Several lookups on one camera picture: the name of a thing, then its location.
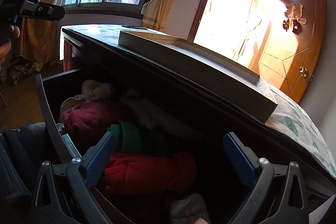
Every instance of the blue gripper pad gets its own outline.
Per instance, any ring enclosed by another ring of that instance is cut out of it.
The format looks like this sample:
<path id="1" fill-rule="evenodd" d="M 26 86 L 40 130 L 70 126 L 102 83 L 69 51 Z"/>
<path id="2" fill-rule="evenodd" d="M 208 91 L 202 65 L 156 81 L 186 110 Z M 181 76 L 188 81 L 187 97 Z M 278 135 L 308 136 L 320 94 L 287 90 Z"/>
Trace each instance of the blue gripper pad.
<path id="1" fill-rule="evenodd" d="M 112 132 L 106 132 L 100 141 L 84 154 L 80 171 L 88 189 L 97 184 L 117 146 L 116 135 Z"/>
<path id="2" fill-rule="evenodd" d="M 223 147 L 243 185 L 253 189 L 256 184 L 258 157 L 232 132 L 224 136 Z"/>

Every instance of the door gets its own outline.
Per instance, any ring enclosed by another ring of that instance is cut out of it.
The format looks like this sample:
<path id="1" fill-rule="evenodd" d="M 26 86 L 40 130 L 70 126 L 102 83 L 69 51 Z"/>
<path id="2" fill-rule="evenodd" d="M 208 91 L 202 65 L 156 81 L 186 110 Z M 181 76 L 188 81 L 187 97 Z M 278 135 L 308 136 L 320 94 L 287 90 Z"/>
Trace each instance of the door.
<path id="1" fill-rule="evenodd" d="M 303 23 L 285 30 L 283 21 L 286 5 L 302 4 Z M 299 103 L 310 82 L 319 59 L 326 25 L 327 0 L 280 0 L 274 8 L 274 18 L 264 51 L 254 68 L 295 102 Z"/>

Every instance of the metal bolt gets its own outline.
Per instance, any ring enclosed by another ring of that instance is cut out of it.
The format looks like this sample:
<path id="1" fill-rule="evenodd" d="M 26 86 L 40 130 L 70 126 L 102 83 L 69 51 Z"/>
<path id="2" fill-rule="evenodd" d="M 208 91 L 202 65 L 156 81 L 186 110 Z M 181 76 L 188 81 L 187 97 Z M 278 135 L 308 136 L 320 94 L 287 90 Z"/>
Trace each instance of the metal bolt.
<path id="1" fill-rule="evenodd" d="M 77 164 L 81 162 L 81 158 L 80 157 L 75 157 L 72 159 L 72 163 Z"/>
<path id="2" fill-rule="evenodd" d="M 268 161 L 268 159 L 266 159 L 266 158 L 260 158 L 260 159 L 259 159 L 259 162 L 260 162 L 261 164 L 263 164 L 263 165 L 269 164 L 269 161 Z"/>
<path id="3" fill-rule="evenodd" d="M 47 167 L 49 166 L 49 161 L 45 160 L 43 163 L 42 163 L 42 167 Z"/>
<path id="4" fill-rule="evenodd" d="M 292 166 L 292 167 L 299 167 L 299 165 L 298 165 L 295 161 L 292 161 L 292 162 L 291 162 L 291 166 Z"/>

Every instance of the window sill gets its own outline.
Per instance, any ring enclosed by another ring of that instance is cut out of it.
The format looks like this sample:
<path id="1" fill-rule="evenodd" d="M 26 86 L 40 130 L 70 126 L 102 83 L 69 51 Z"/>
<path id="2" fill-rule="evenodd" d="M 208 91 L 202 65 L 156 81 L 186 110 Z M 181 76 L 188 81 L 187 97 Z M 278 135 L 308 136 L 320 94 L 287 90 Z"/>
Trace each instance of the window sill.
<path id="1" fill-rule="evenodd" d="M 124 10 L 115 10 L 102 7 L 64 7 L 67 14 L 103 14 L 103 15 L 114 15 L 122 17 L 131 17 L 142 19 L 143 15 L 140 12 L 130 12 Z"/>

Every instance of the wooden floor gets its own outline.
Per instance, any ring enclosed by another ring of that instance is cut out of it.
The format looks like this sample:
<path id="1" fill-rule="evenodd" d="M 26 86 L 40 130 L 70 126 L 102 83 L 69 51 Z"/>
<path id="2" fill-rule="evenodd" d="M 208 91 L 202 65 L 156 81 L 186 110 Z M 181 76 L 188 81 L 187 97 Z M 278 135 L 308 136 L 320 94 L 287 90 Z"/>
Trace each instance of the wooden floor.
<path id="1" fill-rule="evenodd" d="M 63 72 L 62 64 L 45 66 L 42 78 Z M 37 97 L 35 75 L 20 79 L 16 85 L 9 80 L 1 84 L 7 107 L 0 98 L 0 134 L 4 128 L 18 128 L 36 122 L 44 122 Z"/>

